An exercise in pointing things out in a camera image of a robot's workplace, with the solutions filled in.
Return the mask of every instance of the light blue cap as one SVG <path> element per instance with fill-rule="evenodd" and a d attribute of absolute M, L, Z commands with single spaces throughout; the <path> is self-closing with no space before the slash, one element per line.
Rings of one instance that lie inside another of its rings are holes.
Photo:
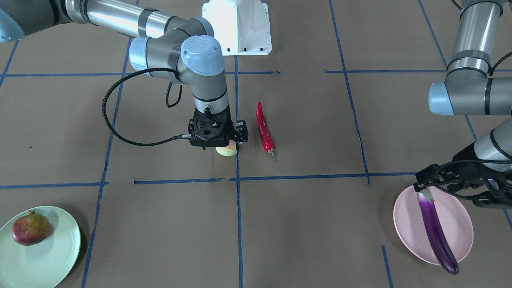
<path fill-rule="evenodd" d="M 215 76 L 224 71 L 221 45 L 208 35 L 192 36 L 181 45 L 181 59 L 193 72 L 203 76 Z"/>
<path fill-rule="evenodd" d="M 201 23 L 201 25 L 203 25 L 204 30 L 206 30 L 206 35 L 215 37 L 214 28 L 211 26 L 211 24 L 210 24 L 210 22 L 208 22 L 208 20 L 206 20 L 203 17 L 193 17 L 192 19 L 199 21 Z"/>
<path fill-rule="evenodd" d="M 0 43 L 7 43 L 25 38 L 25 32 L 19 24 L 0 8 Z"/>
<path fill-rule="evenodd" d="M 144 36 L 137 37 L 130 44 L 130 64 L 137 71 L 147 69 L 146 45 L 148 39 L 149 37 Z"/>
<path fill-rule="evenodd" d="M 453 116 L 453 107 L 448 90 L 444 82 L 435 82 L 430 86 L 429 91 L 429 107 L 430 111 L 438 115 L 451 115 Z"/>

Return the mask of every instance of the eggplant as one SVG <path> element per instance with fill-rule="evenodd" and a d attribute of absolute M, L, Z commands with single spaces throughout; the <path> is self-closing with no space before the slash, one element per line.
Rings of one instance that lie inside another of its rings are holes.
<path fill-rule="evenodd" d="M 418 192 L 418 200 L 426 235 L 429 238 L 434 255 L 436 255 L 437 260 L 446 271 L 457 275 L 459 273 L 459 264 L 455 256 L 453 256 L 452 249 L 450 249 L 444 236 L 439 217 L 437 216 L 436 206 L 434 205 L 434 197 L 430 189 L 425 188 Z"/>

